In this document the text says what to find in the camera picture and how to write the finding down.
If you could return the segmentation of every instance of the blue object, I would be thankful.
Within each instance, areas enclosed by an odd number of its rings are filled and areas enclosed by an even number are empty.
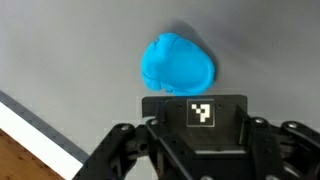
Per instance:
[[[215,67],[197,45],[174,33],[159,35],[142,57],[142,77],[154,91],[179,96],[198,95],[214,81]]]

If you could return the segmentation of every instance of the white stripe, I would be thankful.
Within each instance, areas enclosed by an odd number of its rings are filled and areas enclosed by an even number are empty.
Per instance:
[[[0,129],[64,179],[72,179],[81,162],[0,102]]]

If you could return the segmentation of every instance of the screw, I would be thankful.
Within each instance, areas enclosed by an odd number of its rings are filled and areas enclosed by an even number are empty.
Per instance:
[[[152,121],[151,121],[151,124],[152,124],[152,125],[158,124],[158,120],[152,120]]]
[[[263,123],[263,122],[264,122],[264,120],[262,120],[262,119],[256,119],[256,123],[261,124],[261,123]]]
[[[268,175],[268,176],[266,177],[266,180],[280,180],[280,179],[277,178],[277,177],[274,176],[274,175]]]
[[[296,124],[296,123],[289,123],[288,126],[291,127],[291,128],[297,128],[297,127],[298,127],[298,124]]]
[[[129,128],[130,128],[130,126],[129,126],[128,124],[126,124],[126,125],[122,126],[121,130],[122,130],[122,131],[126,131],[126,130],[128,130]]]
[[[210,176],[202,176],[200,180],[214,180],[214,179]]]

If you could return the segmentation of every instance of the gray table surface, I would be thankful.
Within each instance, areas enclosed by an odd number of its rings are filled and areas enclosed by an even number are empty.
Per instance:
[[[206,94],[320,128],[318,0],[0,0],[0,89],[91,153],[115,124],[139,123],[142,97],[165,94],[145,88],[140,59],[168,31],[216,57]],[[152,174],[139,161],[128,179]]]

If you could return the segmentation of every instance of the wooden floor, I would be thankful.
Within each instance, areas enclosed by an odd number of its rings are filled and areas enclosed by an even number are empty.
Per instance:
[[[47,179],[63,178],[0,129],[0,180]]]

